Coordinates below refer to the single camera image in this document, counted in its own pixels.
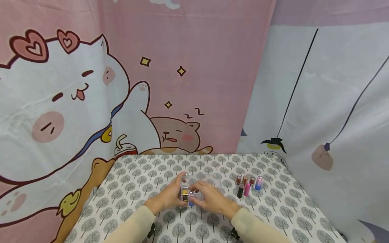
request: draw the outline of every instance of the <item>hanging string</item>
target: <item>hanging string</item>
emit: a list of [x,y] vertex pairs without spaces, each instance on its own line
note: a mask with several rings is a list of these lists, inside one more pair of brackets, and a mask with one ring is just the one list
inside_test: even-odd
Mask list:
[[303,62],[303,66],[301,67],[301,69],[300,69],[300,73],[298,74],[298,77],[297,77],[297,80],[296,80],[296,83],[294,84],[294,88],[293,88],[293,91],[292,91],[291,98],[289,99],[288,106],[286,107],[286,110],[285,110],[284,118],[282,119],[282,123],[281,123],[280,129],[278,130],[278,133],[277,133],[277,138],[278,138],[278,135],[279,135],[279,134],[280,134],[280,132],[281,132],[281,128],[282,128],[282,125],[284,124],[284,120],[285,120],[285,117],[286,117],[286,113],[288,112],[288,108],[289,108],[289,105],[290,105],[290,103],[291,103],[291,100],[292,100],[292,97],[293,97],[294,91],[295,91],[295,89],[296,89],[296,86],[297,86],[297,83],[298,83],[298,81],[299,81],[299,79],[300,79],[301,73],[303,72],[303,69],[304,69],[304,66],[305,66],[305,62],[306,62],[306,61],[307,61],[307,59],[308,59],[309,52],[311,51],[312,44],[313,44],[313,43],[314,43],[314,41],[315,41],[316,34],[317,34],[317,31],[318,31],[318,30],[319,30],[319,29],[316,29],[316,31],[315,31],[315,35],[314,35],[314,37],[313,37],[313,39],[312,39],[312,41],[311,41],[311,45],[309,46],[309,49],[308,49],[307,55],[305,56],[305,59],[304,59],[304,62]]
[[380,68],[378,69],[378,71],[375,73],[375,75],[373,76],[373,78],[370,80],[370,82],[369,82],[369,83],[366,85],[366,87],[363,89],[363,91],[362,91],[362,93],[359,95],[357,101],[356,101],[356,102],[354,103],[354,105],[352,106],[352,109],[351,109],[351,111],[350,111],[350,114],[349,114],[349,116],[347,117],[346,122],[344,123],[342,129],[340,130],[340,132],[338,133],[338,135],[330,142],[330,144],[331,144],[333,141],[335,141],[335,139],[337,139],[338,136],[342,133],[342,131],[343,131],[344,127],[346,126],[346,124],[348,123],[348,121],[349,121],[349,119],[350,119],[350,117],[351,117],[351,114],[352,114],[352,112],[354,111],[355,106],[357,105],[359,99],[361,98],[361,96],[363,95],[363,93],[365,92],[365,90],[367,89],[367,87],[369,87],[369,85],[372,83],[372,81],[375,79],[375,77],[376,77],[376,76],[378,75],[378,73],[381,71],[381,69],[385,66],[385,64],[386,64],[386,62],[388,61],[388,59],[389,59],[389,56],[385,59],[384,63],[381,65],[381,67],[380,67]]

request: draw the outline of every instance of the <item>acrylic box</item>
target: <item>acrylic box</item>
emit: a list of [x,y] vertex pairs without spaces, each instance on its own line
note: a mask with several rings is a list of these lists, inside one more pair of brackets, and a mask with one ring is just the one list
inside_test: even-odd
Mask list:
[[222,191],[221,180],[218,180],[217,176],[214,174],[205,175],[205,174],[197,174],[197,175],[189,175],[186,174],[183,176],[183,180],[181,181],[181,192],[180,192],[180,200],[186,201],[186,207],[193,207],[193,203],[189,201],[189,198],[197,198],[198,200],[204,200],[201,192],[195,192],[189,190],[189,186],[195,184],[198,180],[206,181],[212,184],[214,187]]

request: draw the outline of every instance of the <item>pink heart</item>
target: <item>pink heart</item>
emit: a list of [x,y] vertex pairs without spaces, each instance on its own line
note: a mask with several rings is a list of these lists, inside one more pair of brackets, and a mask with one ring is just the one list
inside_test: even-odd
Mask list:
[[80,45],[80,38],[73,31],[57,30],[58,41],[67,54],[72,53]]
[[27,61],[44,63],[49,59],[46,41],[35,30],[27,30],[26,37],[14,36],[10,39],[12,51]]

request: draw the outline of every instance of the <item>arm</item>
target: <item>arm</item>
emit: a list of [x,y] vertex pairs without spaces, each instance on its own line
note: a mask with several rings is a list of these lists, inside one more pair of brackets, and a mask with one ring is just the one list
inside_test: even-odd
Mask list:
[[103,243],[139,243],[150,232],[155,220],[154,214],[146,206],[141,206],[133,215],[103,242]]
[[231,224],[242,241],[246,243],[290,243],[285,235],[279,233],[270,224],[257,219],[244,208],[233,216]]

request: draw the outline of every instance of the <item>tree pattern tablecloth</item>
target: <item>tree pattern tablecloth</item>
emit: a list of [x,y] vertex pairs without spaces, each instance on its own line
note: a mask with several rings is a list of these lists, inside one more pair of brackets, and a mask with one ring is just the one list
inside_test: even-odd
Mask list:
[[[222,192],[257,218],[272,224],[297,243],[344,243],[343,238],[306,194],[300,184],[271,154],[133,155],[113,165],[65,243],[101,243],[119,224],[162,191],[181,171],[202,179],[214,173]],[[236,197],[237,175],[263,177],[260,191]],[[156,232],[149,243],[237,242],[232,226],[222,215],[202,208],[173,208],[156,218]]]

